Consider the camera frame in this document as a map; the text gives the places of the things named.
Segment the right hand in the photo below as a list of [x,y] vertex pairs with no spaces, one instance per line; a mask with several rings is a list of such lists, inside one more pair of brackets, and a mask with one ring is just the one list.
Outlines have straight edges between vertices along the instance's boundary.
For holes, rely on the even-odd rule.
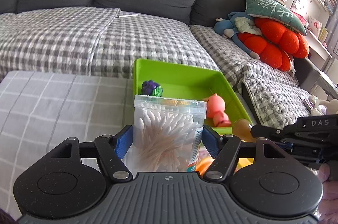
[[337,223],[338,200],[337,181],[330,181],[331,170],[327,164],[321,165],[317,177],[323,184],[323,198],[319,204],[320,223]]

